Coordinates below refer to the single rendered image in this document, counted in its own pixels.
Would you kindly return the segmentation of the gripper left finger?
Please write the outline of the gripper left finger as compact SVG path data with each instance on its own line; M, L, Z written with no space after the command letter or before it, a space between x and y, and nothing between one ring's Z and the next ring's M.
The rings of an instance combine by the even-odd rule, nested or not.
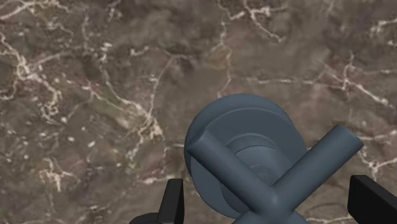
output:
M185 203L182 179L169 179L157 213L136 216L129 224L183 224Z

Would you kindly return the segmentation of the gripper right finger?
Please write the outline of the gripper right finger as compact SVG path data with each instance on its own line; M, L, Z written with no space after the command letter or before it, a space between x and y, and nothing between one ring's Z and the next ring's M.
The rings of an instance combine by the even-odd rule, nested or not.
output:
M348 213L358 224L397 224L397 197L366 175L352 175Z

